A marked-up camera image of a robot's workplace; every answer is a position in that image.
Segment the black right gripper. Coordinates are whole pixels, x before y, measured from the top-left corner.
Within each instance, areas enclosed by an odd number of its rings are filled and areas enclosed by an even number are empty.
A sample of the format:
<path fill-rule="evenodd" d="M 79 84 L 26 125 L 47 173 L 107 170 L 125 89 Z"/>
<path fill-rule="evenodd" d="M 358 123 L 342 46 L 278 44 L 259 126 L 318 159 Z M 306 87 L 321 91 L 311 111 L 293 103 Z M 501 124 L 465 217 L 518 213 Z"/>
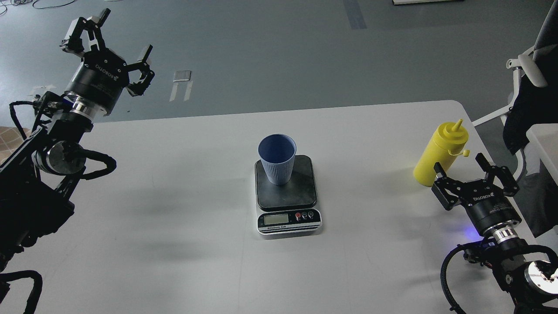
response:
<path fill-rule="evenodd" d="M 486 174 L 484 179 L 464 183 L 448 177 L 442 165 L 436 162 L 431 190 L 447 211 L 462 205 L 476 232 L 489 237 L 494 230 L 522 222 L 507 198 L 518 193 L 520 187 L 508 167 L 490 163 L 482 153 L 477 153 L 476 162 Z"/>

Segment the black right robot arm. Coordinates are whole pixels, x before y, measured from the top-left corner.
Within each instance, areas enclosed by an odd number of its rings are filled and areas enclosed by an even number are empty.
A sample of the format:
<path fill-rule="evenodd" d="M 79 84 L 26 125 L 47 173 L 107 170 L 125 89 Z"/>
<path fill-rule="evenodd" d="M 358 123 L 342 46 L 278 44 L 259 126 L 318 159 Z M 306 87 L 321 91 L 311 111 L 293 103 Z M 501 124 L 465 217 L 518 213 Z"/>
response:
<path fill-rule="evenodd" d="M 519 191 L 508 167 L 489 163 L 478 153 L 476 161 L 486 173 L 474 181 L 448 177 L 440 163 L 434 164 L 436 179 L 432 192 L 447 211 L 462 205 L 482 240 L 456 245 L 444 258 L 440 270 L 441 288 L 450 310 L 464 313 L 449 290 L 447 270 L 453 256 L 463 253 L 469 263 L 490 269 L 514 303 L 515 314 L 555 314 L 546 306 L 557 298 L 557 254 L 543 245 L 528 244 L 515 227 L 521 222 L 509 197 Z"/>

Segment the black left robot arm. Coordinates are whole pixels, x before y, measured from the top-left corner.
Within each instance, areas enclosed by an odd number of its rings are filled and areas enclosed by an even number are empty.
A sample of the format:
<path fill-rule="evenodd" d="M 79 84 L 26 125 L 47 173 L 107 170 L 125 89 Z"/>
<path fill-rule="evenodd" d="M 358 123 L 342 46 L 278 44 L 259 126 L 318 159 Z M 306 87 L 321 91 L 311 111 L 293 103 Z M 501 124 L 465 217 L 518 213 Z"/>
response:
<path fill-rule="evenodd" d="M 115 171 L 116 160 L 82 147 L 82 136 L 92 131 L 98 113 L 112 113 L 123 91 L 144 95 L 155 77 L 148 63 L 152 45 L 134 63 L 106 46 L 101 28 L 109 14 L 106 8 L 99 16 L 79 17 L 68 28 L 60 47 L 81 62 L 62 95 L 47 91 L 32 101 L 9 104 L 22 144 L 1 163 L 1 298 L 11 282 L 32 280 L 26 314 L 36 312 L 42 275 L 35 270 L 7 273 L 8 263 L 68 221 L 75 212 L 70 199 L 80 181 Z"/>

